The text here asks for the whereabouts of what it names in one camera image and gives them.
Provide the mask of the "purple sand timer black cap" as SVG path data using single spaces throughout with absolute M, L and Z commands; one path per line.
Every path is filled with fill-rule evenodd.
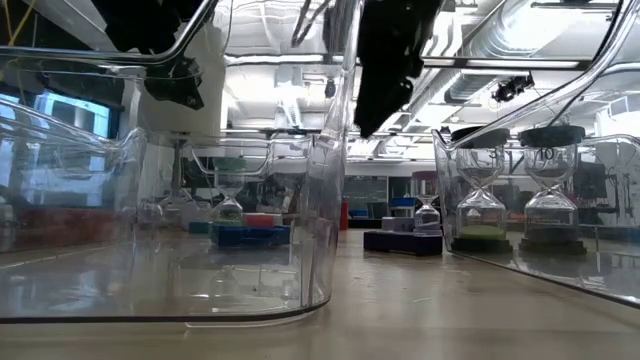
M 540 190 L 524 208 L 520 249 L 538 254 L 583 255 L 578 207 L 565 194 L 578 163 L 578 145 L 585 129 L 575 125 L 548 126 L 519 134 L 524 170 Z

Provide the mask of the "large silver ventilation duct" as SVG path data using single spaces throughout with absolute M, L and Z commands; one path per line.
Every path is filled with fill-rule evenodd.
M 618 5 L 619 0 L 505 0 L 471 37 L 465 55 L 590 59 Z

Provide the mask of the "black ceiling spotlight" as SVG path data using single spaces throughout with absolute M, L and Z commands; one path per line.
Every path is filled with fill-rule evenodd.
M 514 76 L 506 81 L 499 82 L 491 98 L 498 103 L 510 102 L 526 89 L 535 85 L 531 74 L 526 76 Z

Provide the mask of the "lime sand timer black cap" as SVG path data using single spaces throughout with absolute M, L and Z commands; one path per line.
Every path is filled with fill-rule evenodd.
M 504 171 L 507 129 L 475 137 L 456 150 L 456 170 L 470 192 L 456 207 L 456 234 L 452 249 L 466 252 L 507 252 L 505 205 L 489 190 Z

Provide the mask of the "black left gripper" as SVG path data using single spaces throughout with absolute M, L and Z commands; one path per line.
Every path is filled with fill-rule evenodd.
M 119 52 L 137 49 L 158 54 L 175 43 L 181 23 L 191 19 L 202 0 L 92 0 L 106 23 L 105 33 Z M 176 60 L 147 71 L 145 88 L 157 101 L 203 108 L 201 71 L 194 58 Z

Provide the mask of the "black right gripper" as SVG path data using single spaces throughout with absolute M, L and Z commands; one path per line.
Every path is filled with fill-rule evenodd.
M 365 1 L 358 38 L 362 77 L 354 114 L 361 137 L 372 136 L 409 102 L 414 87 L 404 77 L 420 75 L 421 54 L 442 4 L 443 0 Z

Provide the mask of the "long ceiling light bar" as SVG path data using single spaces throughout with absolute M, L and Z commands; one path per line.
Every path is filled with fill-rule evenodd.
M 587 60 L 543 60 L 543 59 L 463 59 L 429 58 L 423 60 L 425 68 L 455 69 L 525 69 L 525 70 L 585 70 L 591 65 Z
M 340 64 L 344 57 L 342 55 L 327 54 L 289 54 L 289 55 L 247 55 L 247 56 L 225 56 L 228 66 L 244 65 L 281 65 L 281 64 Z

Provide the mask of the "clear plastic bin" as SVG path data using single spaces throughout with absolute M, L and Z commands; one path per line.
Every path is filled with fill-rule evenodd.
M 534 128 L 585 129 L 565 194 L 578 207 L 580 256 L 524 252 L 524 208 L 540 186 L 524 170 L 519 134 Z M 505 205 L 507 252 L 452 249 L 456 207 L 470 185 L 456 170 L 461 144 L 507 129 L 504 171 L 489 190 Z M 587 70 L 571 82 L 485 126 L 433 134 L 446 248 L 457 255 L 573 287 L 640 309 L 640 0 L 620 0 Z
M 0 99 L 0 253 L 71 245 L 19 246 L 19 214 L 31 208 L 94 208 L 118 217 L 107 241 L 135 221 L 147 136 L 111 140 Z
M 245 213 L 281 214 L 290 243 L 227 248 L 135 221 L 127 237 L 0 253 L 0 323 L 241 323 L 297 317 L 331 297 L 363 0 L 202 0 L 158 54 L 119 52 L 92 0 L 0 0 L 0 99 L 100 137 L 137 125 L 147 71 L 204 24 L 223 56 L 342 55 L 340 64 L 228 66 L 220 134 L 192 151 L 245 161 Z M 326 99 L 328 78 L 336 94 Z

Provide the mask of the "dark blue digital clock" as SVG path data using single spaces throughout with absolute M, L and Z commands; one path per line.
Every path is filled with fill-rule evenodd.
M 366 231 L 363 248 L 369 251 L 411 254 L 419 257 L 441 255 L 441 235 L 414 232 Z

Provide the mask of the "red rectangular box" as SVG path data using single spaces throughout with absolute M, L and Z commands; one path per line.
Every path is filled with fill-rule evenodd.
M 18 219 L 16 243 L 26 247 L 107 241 L 118 217 L 103 209 L 42 207 L 23 211 Z

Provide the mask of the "light blue box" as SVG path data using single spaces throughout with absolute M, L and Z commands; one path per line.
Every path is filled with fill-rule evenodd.
M 393 232 L 413 232 L 415 222 L 412 217 L 383 217 L 381 229 Z

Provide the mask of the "small clear purple object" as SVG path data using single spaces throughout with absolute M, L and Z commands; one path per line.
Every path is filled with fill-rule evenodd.
M 142 199 L 137 207 L 136 222 L 140 228 L 157 227 L 162 220 L 162 207 L 149 199 Z

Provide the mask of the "green sand timer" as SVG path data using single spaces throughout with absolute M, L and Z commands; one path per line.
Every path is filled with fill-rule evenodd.
M 213 208 L 213 221 L 227 225 L 239 225 L 243 208 L 237 202 L 236 195 L 244 186 L 245 161 L 241 158 L 216 158 L 216 189 L 223 196 Z

